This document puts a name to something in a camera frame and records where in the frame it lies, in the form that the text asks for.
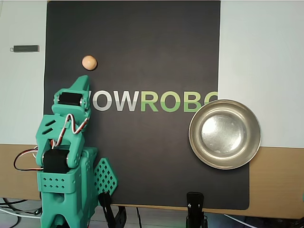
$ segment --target wowrobo logo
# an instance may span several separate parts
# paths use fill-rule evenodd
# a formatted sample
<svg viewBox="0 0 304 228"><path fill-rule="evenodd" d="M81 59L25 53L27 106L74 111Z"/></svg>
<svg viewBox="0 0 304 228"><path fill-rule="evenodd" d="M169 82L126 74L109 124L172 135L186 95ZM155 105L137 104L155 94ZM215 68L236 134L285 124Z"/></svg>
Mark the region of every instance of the wowrobo logo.
<svg viewBox="0 0 304 228"><path fill-rule="evenodd" d="M115 100L115 104L116 104L116 109L117 111L121 112L124 109L124 104L127 102L128 104L128 108L130 112L134 112L136 109L136 104L138 101L138 97L140 94L140 91L135 91L134 95L133 95L133 99L131 100L130 97L130 92L129 91L124 91L123 92L123 96L122 99L119 99L119 93L118 91L113 91L114 94L114 100ZM107 99L107 102L105 104L105 106L101 107L98 103L97 100L99 98L99 96L105 96ZM166 98L168 96L173 96L174 100L175 100L175 105L173 107L167 107L166 106ZM210 92L205 96L204 99L204 104L209 103L210 98L212 96L218 96L217 92ZM154 91L141 91L141 111L145 112L147 110L147 107L150 107L154 112L158 112L157 107L155 106L155 103L158 102L158 94ZM196 112L197 110L199 110L199 108L201 107L201 103L200 103L200 99L201 99L201 95L198 92L195 91L185 91L183 94L183 110L184 112ZM105 90L100 90L97 91L94 96L93 96L93 106L96 110L98 111L106 111L108 110L111 106L112 106L113 100L112 100L112 96L109 92L105 91ZM161 108L168 112L168 113L172 113L177 111L180 108L181 105L181 99L180 96L174 92L174 91L167 91L165 93L163 93L161 95L160 98L160 104L161 104Z"/></svg>

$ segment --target stainless steel bowl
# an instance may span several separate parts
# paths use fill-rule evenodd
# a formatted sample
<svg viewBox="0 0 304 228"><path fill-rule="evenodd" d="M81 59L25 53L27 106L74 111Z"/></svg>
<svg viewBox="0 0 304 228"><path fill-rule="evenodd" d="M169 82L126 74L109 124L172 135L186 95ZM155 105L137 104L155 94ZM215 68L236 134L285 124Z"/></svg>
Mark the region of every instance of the stainless steel bowl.
<svg viewBox="0 0 304 228"><path fill-rule="evenodd" d="M255 156L261 131L249 108L236 101L217 100L195 113L189 126L189 141L204 163L230 170L245 165Z"/></svg>

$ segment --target perforated panel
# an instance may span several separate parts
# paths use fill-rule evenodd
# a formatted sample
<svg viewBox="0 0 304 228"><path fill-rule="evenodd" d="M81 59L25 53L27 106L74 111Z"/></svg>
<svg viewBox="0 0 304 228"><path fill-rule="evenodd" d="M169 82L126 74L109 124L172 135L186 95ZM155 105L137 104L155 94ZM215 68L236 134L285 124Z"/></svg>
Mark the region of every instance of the perforated panel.
<svg viewBox="0 0 304 228"><path fill-rule="evenodd" d="M117 187L117 178L115 177L107 158L102 158L94 170L95 188L98 194L109 191L113 194Z"/></svg>

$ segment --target small tan ball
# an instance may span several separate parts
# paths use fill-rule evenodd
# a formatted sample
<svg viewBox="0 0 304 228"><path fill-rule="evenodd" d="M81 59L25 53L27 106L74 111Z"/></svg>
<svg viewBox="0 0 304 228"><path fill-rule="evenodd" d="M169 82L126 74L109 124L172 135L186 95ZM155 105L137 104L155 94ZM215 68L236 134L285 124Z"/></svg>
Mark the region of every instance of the small tan ball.
<svg viewBox="0 0 304 228"><path fill-rule="evenodd" d="M82 65L87 70L94 70L97 66L97 61L93 56L85 56L82 59Z"/></svg>

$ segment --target wooden table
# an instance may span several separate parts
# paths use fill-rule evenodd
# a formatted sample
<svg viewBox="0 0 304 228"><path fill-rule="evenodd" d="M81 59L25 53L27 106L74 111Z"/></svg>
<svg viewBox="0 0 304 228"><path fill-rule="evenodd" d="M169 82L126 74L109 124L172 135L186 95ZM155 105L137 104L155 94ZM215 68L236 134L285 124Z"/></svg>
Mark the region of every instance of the wooden table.
<svg viewBox="0 0 304 228"><path fill-rule="evenodd" d="M33 145L0 144L0 197L40 200L36 172L20 172L13 161ZM261 147L250 162L250 205L247 210L204 209L233 215L299 219L304 217L304 149ZM24 156L21 168L35 167L32 156ZM182 207L139 207L187 210Z"/></svg>

